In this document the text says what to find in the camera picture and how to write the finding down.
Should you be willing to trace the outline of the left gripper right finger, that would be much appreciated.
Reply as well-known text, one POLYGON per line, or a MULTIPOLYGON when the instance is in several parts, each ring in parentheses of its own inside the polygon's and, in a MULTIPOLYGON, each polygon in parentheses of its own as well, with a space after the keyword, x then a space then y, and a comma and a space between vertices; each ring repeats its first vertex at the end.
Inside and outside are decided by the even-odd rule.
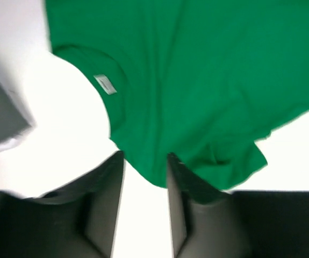
POLYGON ((227 193, 167 156, 174 257, 309 257, 309 191, 227 193))

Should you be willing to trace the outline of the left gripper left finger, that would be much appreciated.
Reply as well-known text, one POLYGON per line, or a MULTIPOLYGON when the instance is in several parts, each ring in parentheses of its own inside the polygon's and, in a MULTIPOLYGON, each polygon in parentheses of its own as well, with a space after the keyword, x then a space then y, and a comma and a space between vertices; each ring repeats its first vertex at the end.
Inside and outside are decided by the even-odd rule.
POLYGON ((40 198, 0 191, 0 257, 111 257, 124 154, 40 198))

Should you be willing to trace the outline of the green t shirt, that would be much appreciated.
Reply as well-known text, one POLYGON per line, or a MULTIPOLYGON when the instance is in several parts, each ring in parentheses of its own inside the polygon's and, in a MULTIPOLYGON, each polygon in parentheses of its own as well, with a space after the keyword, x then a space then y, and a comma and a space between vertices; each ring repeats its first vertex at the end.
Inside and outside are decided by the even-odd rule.
POLYGON ((52 53, 101 96, 111 140, 166 187, 175 153, 230 189, 256 141, 309 111, 309 1, 45 1, 52 53))

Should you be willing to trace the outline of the white t shirt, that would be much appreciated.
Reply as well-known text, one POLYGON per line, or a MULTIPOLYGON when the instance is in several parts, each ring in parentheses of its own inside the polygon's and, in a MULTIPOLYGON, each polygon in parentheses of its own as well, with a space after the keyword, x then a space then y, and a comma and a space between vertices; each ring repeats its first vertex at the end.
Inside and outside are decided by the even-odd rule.
POLYGON ((4 89, 4 91, 10 96, 17 109, 31 124, 31 129, 28 130, 27 132, 22 133, 20 136, 13 137, 4 142, 1 142, 0 152, 3 152, 18 146, 21 142, 23 142, 24 139, 26 139, 26 137, 33 131, 35 122, 33 116, 31 115, 30 111, 27 108, 27 105, 24 103, 23 98, 19 94, 17 87, 14 85, 12 79, 10 79, 8 73, 4 69, 1 60, 0 60, 0 84, 4 89))

